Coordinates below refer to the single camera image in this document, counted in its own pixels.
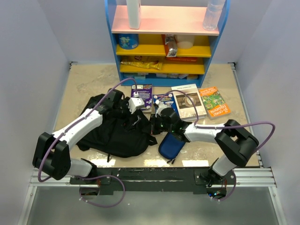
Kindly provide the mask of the blue comic book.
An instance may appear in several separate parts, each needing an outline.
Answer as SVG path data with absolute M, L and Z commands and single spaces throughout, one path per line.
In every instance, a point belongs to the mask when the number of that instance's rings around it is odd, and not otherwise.
M 164 102 L 165 104 L 168 104 L 171 106 L 171 108 L 164 109 L 161 112 L 161 116 L 157 116 L 157 118 L 165 117 L 165 116 L 170 116 L 170 117 L 176 116 L 179 118 L 179 112 L 178 112 L 178 109 L 177 109 L 177 106 L 175 103 L 175 98 L 172 93 L 166 94 L 165 96 L 163 94 L 152 95 L 152 100 L 153 100 L 155 113 L 156 113 L 156 109 L 157 109 L 157 106 L 155 105 L 156 100 L 160 100 L 160 101 Z

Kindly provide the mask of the purple book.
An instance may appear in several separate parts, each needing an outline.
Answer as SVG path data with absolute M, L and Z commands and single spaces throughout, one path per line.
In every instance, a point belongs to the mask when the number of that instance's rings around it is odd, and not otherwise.
M 144 101 L 145 107 L 141 111 L 145 114 L 151 114 L 152 108 L 152 84 L 138 84 L 137 89 L 135 85 L 132 85 L 131 88 L 131 97 L 135 96 L 135 92 L 139 94 L 139 98 Z

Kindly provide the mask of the black backpack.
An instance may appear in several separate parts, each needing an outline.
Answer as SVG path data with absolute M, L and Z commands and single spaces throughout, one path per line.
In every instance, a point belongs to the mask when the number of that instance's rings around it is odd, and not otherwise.
M 129 97 L 119 98 L 113 106 L 124 100 L 129 101 Z M 141 155 L 149 146 L 158 143 L 150 134 L 150 121 L 141 110 L 126 119 L 105 119 L 105 113 L 102 125 L 76 144 L 80 150 L 96 149 L 108 155 L 129 158 Z

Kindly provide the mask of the orange treehouse book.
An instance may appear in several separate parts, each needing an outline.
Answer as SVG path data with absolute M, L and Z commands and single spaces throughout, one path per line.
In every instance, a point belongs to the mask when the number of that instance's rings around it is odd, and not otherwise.
M 199 89 L 199 94 L 202 98 L 207 115 L 211 120 L 231 113 L 231 109 L 225 102 L 217 87 L 214 86 Z

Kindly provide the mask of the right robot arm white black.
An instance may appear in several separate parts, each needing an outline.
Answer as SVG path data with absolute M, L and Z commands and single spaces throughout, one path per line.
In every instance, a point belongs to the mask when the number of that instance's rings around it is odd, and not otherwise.
M 202 175 L 203 179 L 220 184 L 235 167 L 244 167 L 256 152 L 258 140 L 237 121 L 228 120 L 217 127 L 205 128 L 180 119 L 173 108 L 165 108 L 150 118 L 151 133 L 168 132 L 185 142 L 215 143 L 223 151 L 212 166 Z

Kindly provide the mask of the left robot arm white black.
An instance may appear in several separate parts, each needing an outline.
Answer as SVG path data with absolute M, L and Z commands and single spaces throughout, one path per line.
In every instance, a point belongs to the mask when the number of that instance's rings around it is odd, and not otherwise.
M 41 177 L 42 173 L 55 180 L 69 175 L 81 177 L 87 184 L 96 181 L 94 165 L 84 159 L 72 159 L 70 150 L 109 117 L 131 115 L 143 105 L 138 96 L 123 99 L 122 95 L 118 90 L 109 90 L 98 101 L 88 103 L 82 114 L 64 128 L 52 134 L 44 132 L 39 136 L 32 161 L 38 169 L 38 181 L 46 181 Z

